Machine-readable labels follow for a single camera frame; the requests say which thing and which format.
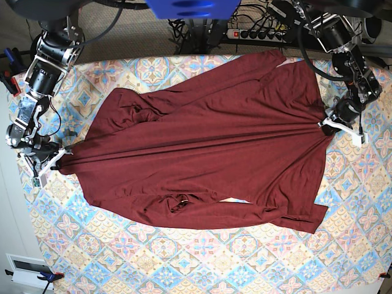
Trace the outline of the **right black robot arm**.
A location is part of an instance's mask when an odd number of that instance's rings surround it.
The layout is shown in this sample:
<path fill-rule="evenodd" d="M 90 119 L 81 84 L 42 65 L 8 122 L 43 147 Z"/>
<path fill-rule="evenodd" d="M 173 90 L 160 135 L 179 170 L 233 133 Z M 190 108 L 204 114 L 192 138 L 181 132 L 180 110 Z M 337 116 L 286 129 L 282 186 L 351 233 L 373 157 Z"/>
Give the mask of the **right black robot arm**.
<path fill-rule="evenodd" d="M 34 177 L 45 166 L 55 165 L 50 161 L 60 154 L 59 144 L 52 142 L 49 135 L 39 134 L 39 118 L 53 107 L 51 99 L 78 59 L 84 41 L 78 12 L 59 20 L 39 21 L 39 24 L 43 33 L 24 76 L 29 91 L 20 99 L 17 117 L 6 133 L 7 145 L 25 158 Z"/>

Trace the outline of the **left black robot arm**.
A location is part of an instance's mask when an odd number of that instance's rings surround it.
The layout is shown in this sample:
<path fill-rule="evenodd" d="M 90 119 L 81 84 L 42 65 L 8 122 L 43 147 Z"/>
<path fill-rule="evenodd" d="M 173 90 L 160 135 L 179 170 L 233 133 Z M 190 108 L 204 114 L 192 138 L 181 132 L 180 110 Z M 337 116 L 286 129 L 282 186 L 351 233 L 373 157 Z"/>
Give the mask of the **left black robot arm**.
<path fill-rule="evenodd" d="M 355 32 L 346 17 L 321 13 L 311 19 L 303 1 L 293 3 L 301 17 L 297 29 L 297 41 L 306 64 L 319 76 L 329 81 L 344 83 L 347 94 L 326 109 L 326 118 L 334 123 L 350 127 L 366 109 L 367 104 L 377 100 L 382 87 L 369 68 L 359 46 L 354 43 Z M 321 71 L 307 55 L 303 32 L 308 30 L 322 49 L 332 55 L 332 65 L 337 76 Z"/>

